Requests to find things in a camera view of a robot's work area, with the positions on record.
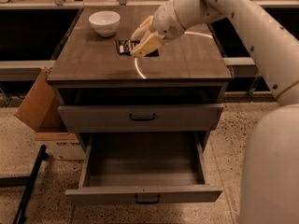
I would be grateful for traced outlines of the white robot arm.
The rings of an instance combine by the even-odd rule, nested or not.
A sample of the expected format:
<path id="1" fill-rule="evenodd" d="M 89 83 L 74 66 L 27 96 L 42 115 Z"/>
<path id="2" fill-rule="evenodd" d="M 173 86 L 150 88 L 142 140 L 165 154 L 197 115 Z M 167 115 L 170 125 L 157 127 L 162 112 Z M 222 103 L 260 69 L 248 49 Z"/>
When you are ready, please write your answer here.
<path id="1" fill-rule="evenodd" d="M 280 105 L 246 144 L 239 224 L 299 224 L 299 41 L 254 0 L 170 0 L 134 31 L 131 53 L 143 58 L 195 24 L 222 18 Z"/>

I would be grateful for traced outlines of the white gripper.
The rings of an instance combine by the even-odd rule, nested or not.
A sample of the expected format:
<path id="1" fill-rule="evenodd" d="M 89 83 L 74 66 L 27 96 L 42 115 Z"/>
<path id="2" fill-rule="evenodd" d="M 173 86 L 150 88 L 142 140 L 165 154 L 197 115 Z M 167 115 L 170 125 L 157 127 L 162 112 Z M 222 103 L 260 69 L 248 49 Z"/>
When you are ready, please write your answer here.
<path id="1" fill-rule="evenodd" d="M 137 40 L 130 54 L 136 58 L 144 58 L 146 55 L 158 49 L 164 39 L 175 39 L 185 32 L 175 11 L 173 0 L 159 6 L 154 15 L 148 16 L 132 33 L 131 39 Z"/>

